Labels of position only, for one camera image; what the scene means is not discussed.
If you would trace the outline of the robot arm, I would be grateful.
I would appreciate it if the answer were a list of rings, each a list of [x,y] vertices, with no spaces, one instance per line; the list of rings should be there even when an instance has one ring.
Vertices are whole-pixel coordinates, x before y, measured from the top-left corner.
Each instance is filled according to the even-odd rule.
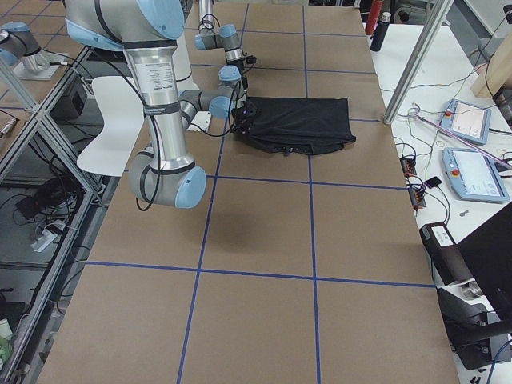
[[[234,24],[222,25],[213,12],[214,1],[198,2],[198,33],[194,44],[198,50],[224,51],[226,64],[235,66],[241,75],[242,88],[247,91],[248,82],[245,75],[247,56],[242,49],[241,39]]]
[[[174,58],[185,17],[180,1],[67,1],[66,28],[91,48],[123,52],[150,126],[151,144],[129,170],[139,201],[190,209],[206,190],[206,172],[186,147],[197,112],[229,119],[246,104],[245,52],[236,27],[214,25],[213,3],[199,3],[198,50],[223,49],[226,65],[215,90],[179,90]]]

